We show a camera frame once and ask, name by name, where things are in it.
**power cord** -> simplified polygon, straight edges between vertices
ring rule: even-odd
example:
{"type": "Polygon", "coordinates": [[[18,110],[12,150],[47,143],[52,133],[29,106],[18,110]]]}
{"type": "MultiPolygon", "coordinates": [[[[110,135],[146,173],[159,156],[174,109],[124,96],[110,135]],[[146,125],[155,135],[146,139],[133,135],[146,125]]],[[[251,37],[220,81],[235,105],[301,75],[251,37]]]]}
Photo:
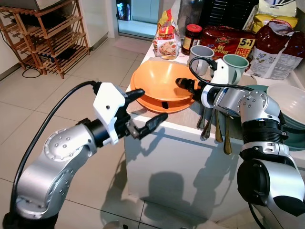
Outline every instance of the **power cord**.
{"type": "Polygon", "coordinates": [[[256,216],[254,210],[253,210],[253,207],[252,207],[252,204],[248,203],[249,204],[249,209],[251,211],[251,214],[254,218],[254,220],[256,221],[256,223],[258,224],[258,226],[261,228],[261,229],[266,229],[263,224],[261,223],[261,221],[259,221],[258,217],[256,216]]]}
{"type": "Polygon", "coordinates": [[[2,30],[0,30],[0,33],[1,33],[1,37],[2,37],[3,41],[4,41],[4,42],[7,44],[7,46],[13,51],[13,53],[15,54],[15,56],[17,57],[17,59],[18,59],[26,68],[28,68],[28,69],[26,69],[26,70],[23,71],[22,76],[23,76],[24,78],[28,78],[28,79],[34,79],[34,78],[38,78],[39,76],[41,76],[41,73],[38,71],[37,68],[34,68],[34,67],[32,67],[32,66],[30,66],[30,65],[28,65],[28,64],[26,64],[26,63],[24,63],[24,62],[20,59],[20,57],[15,53],[15,51],[13,50],[13,48],[12,48],[12,47],[7,43],[7,41],[4,39],[2,30]],[[38,75],[38,76],[34,76],[34,77],[27,77],[27,76],[25,76],[24,74],[25,74],[29,69],[34,69],[34,70],[38,71],[39,75],[38,75]]]}
{"type": "Polygon", "coordinates": [[[42,132],[44,131],[44,129],[46,128],[46,126],[48,125],[49,121],[52,119],[52,117],[54,116],[54,114],[56,113],[56,111],[60,108],[60,106],[77,90],[81,89],[84,86],[87,85],[92,85],[93,87],[95,87],[98,83],[95,81],[86,81],[83,82],[79,85],[77,85],[76,87],[74,87],[72,90],[70,90],[52,109],[52,111],[49,113],[49,115],[47,116],[47,118],[44,120],[43,124],[41,125],[40,129],[38,130],[38,132],[36,133],[35,137],[33,138],[32,142],[30,143],[28,149],[26,150],[25,154],[23,155],[23,158],[19,164],[15,179],[14,179],[14,184],[13,184],[13,188],[11,191],[11,198],[10,198],[10,212],[14,213],[16,212],[16,201],[17,201],[17,185],[19,182],[19,179],[22,175],[25,163],[27,162],[34,146],[36,145],[38,139],[40,138],[42,132]]]}
{"type": "Polygon", "coordinates": [[[194,69],[192,68],[192,63],[193,63],[194,61],[197,61],[197,60],[204,60],[204,61],[207,61],[207,62],[210,62],[211,60],[210,60],[210,59],[207,59],[207,58],[204,58],[204,57],[195,57],[194,59],[192,59],[192,60],[190,61],[190,63],[189,63],[189,69],[190,69],[191,73],[192,73],[199,81],[205,82],[207,85],[214,86],[214,87],[232,87],[232,88],[237,88],[237,89],[243,89],[243,90],[246,90],[246,91],[253,91],[253,89],[250,88],[250,87],[244,87],[244,86],[232,85],[232,84],[211,83],[211,82],[208,82],[208,81],[204,80],[204,79],[201,78],[201,77],[194,71],[194,69]]]}

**food bag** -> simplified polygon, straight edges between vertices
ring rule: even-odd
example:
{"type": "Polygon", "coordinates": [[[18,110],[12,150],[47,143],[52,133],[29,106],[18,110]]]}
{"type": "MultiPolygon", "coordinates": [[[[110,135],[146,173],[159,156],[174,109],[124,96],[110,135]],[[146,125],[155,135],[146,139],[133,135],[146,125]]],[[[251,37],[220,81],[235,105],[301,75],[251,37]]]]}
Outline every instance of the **food bag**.
{"type": "Polygon", "coordinates": [[[273,16],[286,16],[286,17],[295,17],[296,16],[296,1],[289,0],[285,1],[285,3],[276,3],[270,4],[265,0],[259,0],[259,8],[258,13],[261,14],[270,14],[273,16]]]}
{"type": "Polygon", "coordinates": [[[171,9],[164,11],[153,40],[154,54],[162,59],[176,59],[181,46],[179,29],[172,17],[171,9]]]}
{"type": "Polygon", "coordinates": [[[252,31],[258,32],[263,26],[268,24],[270,21],[276,21],[281,24],[285,24],[292,29],[297,24],[297,18],[293,18],[293,17],[285,17],[285,16],[275,17],[267,14],[256,14],[254,17],[254,25],[252,31]]]}
{"type": "Polygon", "coordinates": [[[256,35],[248,74],[283,80],[305,57],[305,35],[284,24],[270,22],[256,35]]]}
{"type": "Polygon", "coordinates": [[[214,60],[227,54],[247,58],[255,42],[255,34],[226,26],[206,26],[201,36],[201,45],[214,50],[214,60]]]}

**shoe rack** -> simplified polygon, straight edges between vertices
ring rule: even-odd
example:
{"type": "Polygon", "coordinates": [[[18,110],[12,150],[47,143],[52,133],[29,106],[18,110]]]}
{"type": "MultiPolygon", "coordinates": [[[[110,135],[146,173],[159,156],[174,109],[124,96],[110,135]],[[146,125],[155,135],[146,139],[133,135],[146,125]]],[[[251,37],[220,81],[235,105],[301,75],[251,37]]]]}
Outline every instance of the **shoe rack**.
{"type": "Polygon", "coordinates": [[[0,13],[2,33],[22,60],[23,68],[28,65],[42,74],[56,73],[63,79],[80,59],[90,54],[78,0],[61,1],[41,11],[2,6],[0,13]],[[64,20],[51,28],[46,26],[43,16],[59,10],[64,20]],[[27,25],[24,15],[36,17],[39,23],[27,25]]]}

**yellow package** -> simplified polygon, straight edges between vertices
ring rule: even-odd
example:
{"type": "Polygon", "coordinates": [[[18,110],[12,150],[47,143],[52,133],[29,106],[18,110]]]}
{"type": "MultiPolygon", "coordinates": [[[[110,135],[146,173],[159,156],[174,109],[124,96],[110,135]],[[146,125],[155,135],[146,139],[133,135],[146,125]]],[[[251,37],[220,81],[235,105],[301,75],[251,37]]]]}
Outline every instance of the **yellow package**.
{"type": "Polygon", "coordinates": [[[270,21],[277,21],[283,23],[285,25],[288,25],[292,29],[297,24],[297,18],[293,18],[293,17],[285,17],[285,16],[274,17],[268,14],[256,14],[254,17],[254,26],[252,31],[258,32],[261,29],[261,27],[265,26],[270,21]]]}

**orange plate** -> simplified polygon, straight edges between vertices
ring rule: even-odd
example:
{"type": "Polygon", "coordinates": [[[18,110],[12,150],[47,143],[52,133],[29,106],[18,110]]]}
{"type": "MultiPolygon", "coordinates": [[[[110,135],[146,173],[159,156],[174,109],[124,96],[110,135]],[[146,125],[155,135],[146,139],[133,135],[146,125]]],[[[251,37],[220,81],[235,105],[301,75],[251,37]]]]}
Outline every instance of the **orange plate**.
{"type": "Polygon", "coordinates": [[[146,61],[134,72],[134,86],[160,101],[179,101],[192,97],[187,90],[176,85],[177,78],[196,79],[187,66],[165,62],[146,61]]]}
{"type": "MultiPolygon", "coordinates": [[[[132,77],[132,80],[130,82],[130,89],[131,90],[136,89],[136,87],[134,86],[133,77],[132,77]]],[[[181,110],[184,110],[184,109],[188,108],[190,105],[192,105],[194,103],[194,100],[192,98],[188,98],[188,99],[177,101],[177,102],[167,102],[168,108],[165,109],[165,108],[163,108],[161,101],[155,100],[155,99],[150,98],[146,95],[143,95],[141,98],[137,99],[137,101],[138,101],[139,104],[141,104],[145,108],[147,108],[151,111],[159,112],[159,113],[178,112],[178,111],[181,111],[181,110]]]]}

